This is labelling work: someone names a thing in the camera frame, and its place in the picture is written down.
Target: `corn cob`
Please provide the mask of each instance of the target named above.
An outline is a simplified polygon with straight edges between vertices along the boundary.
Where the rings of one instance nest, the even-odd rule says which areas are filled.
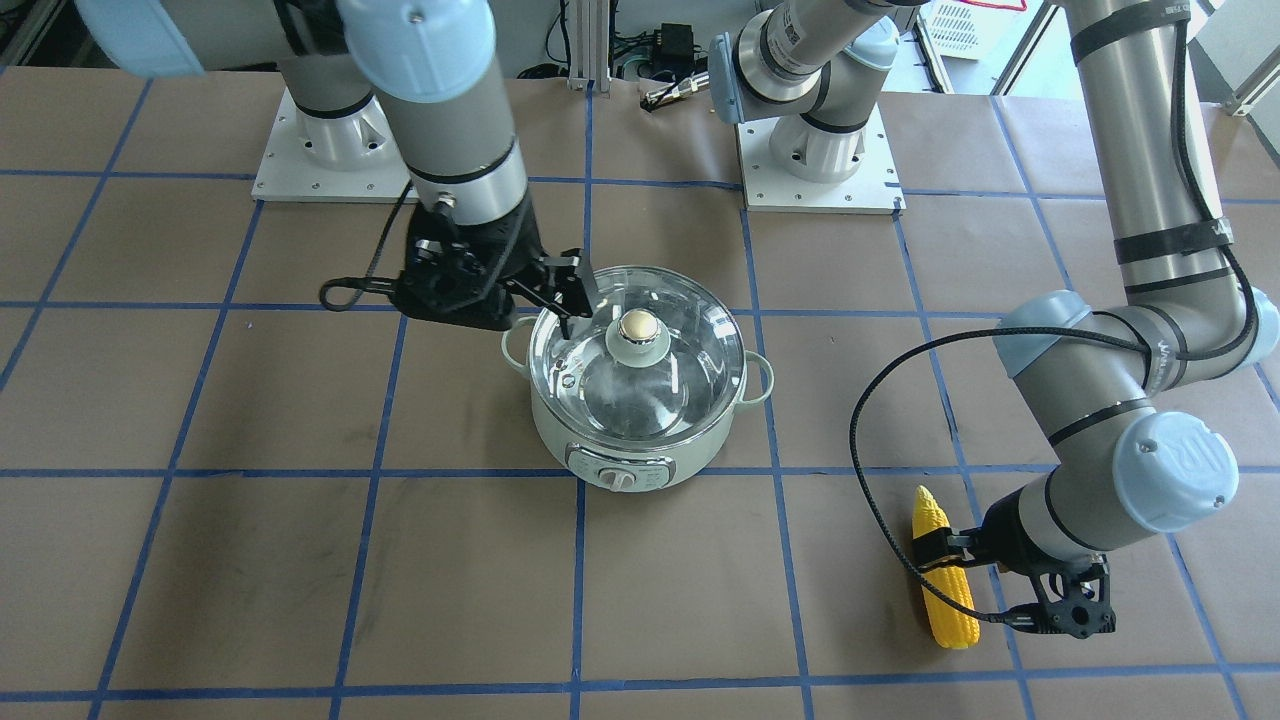
[[[931,530],[950,525],[947,514],[933,500],[933,495],[924,486],[915,488],[911,536],[918,538]],[[973,594],[969,592],[969,579],[964,574],[964,568],[936,568],[925,573],[924,577],[965,607],[973,607]],[[929,614],[933,639],[940,646],[964,650],[978,644],[978,620],[948,607],[929,591],[924,591],[924,609]]]

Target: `pot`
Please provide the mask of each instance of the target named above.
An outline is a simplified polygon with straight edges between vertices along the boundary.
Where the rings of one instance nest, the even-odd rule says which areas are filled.
[[[503,357],[529,378],[538,434],[575,475],[614,492],[684,482],[724,445],[737,410],[769,397],[773,366],[742,346],[728,307],[681,274],[621,266],[595,282],[595,313],[570,320],[570,340],[544,310],[503,333]],[[526,324],[521,363],[508,343]],[[753,398],[748,364],[765,377]]]

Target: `velcro strap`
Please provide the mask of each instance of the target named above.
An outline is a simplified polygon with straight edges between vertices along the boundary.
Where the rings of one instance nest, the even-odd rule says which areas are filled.
[[[1226,218],[1202,220],[1165,231],[1116,238],[1116,261],[1124,265],[1137,260],[1164,258],[1165,255],[1190,255],[1212,247],[1235,242],[1231,223]]]
[[[1148,0],[1129,5],[1075,33],[1071,55],[1079,65],[1091,53],[1117,40],[1189,19],[1192,4],[1188,0]]]

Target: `gold knob top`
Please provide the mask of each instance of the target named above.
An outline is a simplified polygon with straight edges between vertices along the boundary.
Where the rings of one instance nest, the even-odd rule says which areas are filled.
[[[628,310],[622,315],[618,332],[635,343],[653,342],[659,332],[658,318],[648,310]]]

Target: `light blue joint cap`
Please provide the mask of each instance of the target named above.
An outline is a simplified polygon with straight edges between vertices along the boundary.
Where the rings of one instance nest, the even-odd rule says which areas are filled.
[[[897,56],[901,42],[897,26],[884,15],[846,45],[845,54],[873,70],[887,73],[893,68],[893,58]]]
[[[141,77],[205,74],[160,0],[76,0],[76,8],[93,40],[120,69]]]
[[[484,0],[338,0],[347,46],[379,90],[408,102],[444,102],[493,61],[493,13]]]
[[[741,123],[742,97],[739,95],[737,72],[733,69],[733,38],[727,32],[712,40],[707,69],[712,74],[712,104],[716,114],[726,123]]]
[[[1258,307],[1257,336],[1253,340],[1253,350],[1240,360],[1235,366],[1236,370],[1261,363],[1276,348],[1276,342],[1280,342],[1280,310],[1276,310],[1267,293],[1258,288],[1253,288],[1253,304]]]
[[[1217,512],[1240,483],[1231,447],[1187,413],[1156,413],[1129,425],[1111,471],[1125,511],[1153,533],[1176,533]]]
[[[1019,306],[1012,313],[1005,315],[997,328],[1074,328],[1080,320],[1089,316],[1093,307],[1084,302],[1084,299],[1069,290],[1056,290],[1048,295],[1042,295]],[[996,354],[1005,364],[1005,373],[1010,378],[1016,378],[1019,373],[1036,361],[1053,343],[1061,340],[1059,336],[1044,334],[1015,334],[995,338]]]

